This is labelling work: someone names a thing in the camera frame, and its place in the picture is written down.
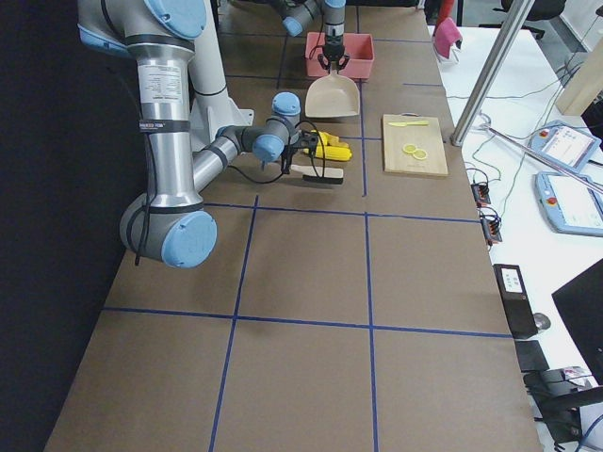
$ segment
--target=pink bin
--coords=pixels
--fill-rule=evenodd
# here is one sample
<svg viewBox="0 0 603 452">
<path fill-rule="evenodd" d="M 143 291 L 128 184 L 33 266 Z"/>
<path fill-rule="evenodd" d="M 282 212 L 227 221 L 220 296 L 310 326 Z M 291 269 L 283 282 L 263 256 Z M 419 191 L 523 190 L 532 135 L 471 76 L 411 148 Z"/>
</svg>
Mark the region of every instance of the pink bin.
<svg viewBox="0 0 603 452">
<path fill-rule="evenodd" d="M 375 60 L 373 37 L 368 34 L 344 33 L 343 43 L 346 46 L 346 53 L 350 55 L 350 61 L 340 74 L 349 78 L 368 79 Z M 324 33 L 308 33 L 305 41 L 305 69 L 309 77 L 322 77 L 327 74 L 318 62 L 318 55 L 322 49 L 318 47 L 313 50 L 323 44 Z"/>
</svg>

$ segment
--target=table surface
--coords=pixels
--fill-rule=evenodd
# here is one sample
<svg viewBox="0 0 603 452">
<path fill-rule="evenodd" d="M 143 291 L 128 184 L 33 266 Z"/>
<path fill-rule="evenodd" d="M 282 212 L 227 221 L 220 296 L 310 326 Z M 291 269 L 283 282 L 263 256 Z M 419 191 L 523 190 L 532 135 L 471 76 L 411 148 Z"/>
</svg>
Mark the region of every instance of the table surface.
<svg viewBox="0 0 603 452">
<path fill-rule="evenodd" d="M 304 37 L 266 5 L 221 8 L 237 104 L 261 123 L 280 90 L 303 101 Z M 541 450 L 463 156 L 445 145 L 445 178 L 383 172 L 383 114 L 452 132 L 424 14 L 346 14 L 376 61 L 360 117 L 317 121 L 352 147 L 344 185 L 227 171 L 202 193 L 207 262 L 126 253 L 48 451 Z"/>
<path fill-rule="evenodd" d="M 465 27 L 461 28 L 461 32 L 463 44 L 458 53 L 459 63 L 442 61 L 439 65 L 455 123 L 466 104 L 466 99 L 456 97 L 470 94 L 497 37 L 497 30 L 484 28 Z M 481 111 L 492 118 L 495 129 L 515 137 L 526 137 L 545 122 L 553 120 L 584 126 L 580 117 L 565 117 L 550 104 L 551 99 L 556 99 L 560 87 L 560 83 L 556 82 L 558 76 L 555 70 L 547 63 L 531 33 L 520 31 Z M 534 91 L 541 92 L 521 97 Z M 480 122 L 481 119 L 477 118 L 474 125 L 477 126 Z M 463 156 L 466 162 L 474 163 L 486 171 L 491 179 L 496 179 L 495 169 L 472 157 L 489 137 L 472 128 L 463 144 Z M 490 197 L 493 207 L 502 213 L 504 200 L 519 168 L 521 152 L 499 138 L 494 138 L 483 145 L 477 157 L 500 170 L 500 181 L 490 185 Z M 593 159 L 600 161 L 601 157 L 601 152 L 597 152 Z M 501 230 L 503 242 L 492 248 L 490 259 L 493 264 L 519 265 L 532 311 L 550 318 L 551 328 L 535 337 L 550 368 L 570 365 L 587 368 L 562 323 L 551 294 L 603 258 L 603 238 L 557 234 L 552 231 L 539 209 L 533 188 L 534 174 L 541 170 L 548 168 L 527 158 L 517 173 L 514 189 L 504 209 Z M 589 174 L 595 182 L 603 183 L 603 169 L 587 165 L 584 173 Z M 546 442 L 544 430 L 540 429 L 540 432 L 544 433 L 541 437 Z M 546 450 L 552 450 L 549 447 L 552 447 L 551 444 L 546 446 Z"/>
</svg>

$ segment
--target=blue cable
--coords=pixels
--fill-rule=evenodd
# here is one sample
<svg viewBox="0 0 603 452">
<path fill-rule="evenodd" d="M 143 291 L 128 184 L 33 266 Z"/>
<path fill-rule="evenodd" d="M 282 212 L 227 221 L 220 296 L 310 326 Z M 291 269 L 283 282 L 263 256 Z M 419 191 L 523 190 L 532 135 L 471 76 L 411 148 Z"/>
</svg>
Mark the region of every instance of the blue cable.
<svg viewBox="0 0 603 452">
<path fill-rule="evenodd" d="M 584 433 L 582 435 L 582 439 L 578 443 L 578 447 L 576 447 L 576 450 L 574 452 L 580 451 L 580 449 L 584 446 L 584 443 L 586 443 L 586 439 L 588 438 L 588 435 L 591 434 L 591 432 L 595 429 L 596 425 L 601 421 L 603 421 L 603 414 L 601 414 L 599 417 L 597 417 L 595 419 L 595 421 L 591 424 L 591 426 L 588 427 L 588 430 L 586 430 L 586 433 Z"/>
</svg>

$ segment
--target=black monitor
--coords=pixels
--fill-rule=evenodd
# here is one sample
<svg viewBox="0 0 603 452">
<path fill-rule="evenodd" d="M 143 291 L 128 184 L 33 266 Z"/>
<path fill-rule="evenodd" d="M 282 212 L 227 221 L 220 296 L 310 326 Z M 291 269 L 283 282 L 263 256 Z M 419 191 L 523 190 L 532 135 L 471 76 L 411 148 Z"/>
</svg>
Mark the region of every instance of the black monitor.
<svg viewBox="0 0 603 452">
<path fill-rule="evenodd" d="M 603 259 L 557 290 L 553 300 L 584 362 L 603 385 Z"/>
</svg>

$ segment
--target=yellow knife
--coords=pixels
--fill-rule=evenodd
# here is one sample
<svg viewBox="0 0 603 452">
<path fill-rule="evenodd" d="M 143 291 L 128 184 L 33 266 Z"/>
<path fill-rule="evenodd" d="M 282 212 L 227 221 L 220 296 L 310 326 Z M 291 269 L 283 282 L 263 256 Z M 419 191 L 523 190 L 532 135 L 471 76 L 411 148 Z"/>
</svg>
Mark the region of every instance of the yellow knife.
<svg viewBox="0 0 603 452">
<path fill-rule="evenodd" d="M 430 122 L 427 120 L 423 121 L 407 121 L 407 122 L 388 122 L 389 125 L 393 125 L 394 127 L 406 127 L 407 125 L 430 125 Z"/>
</svg>

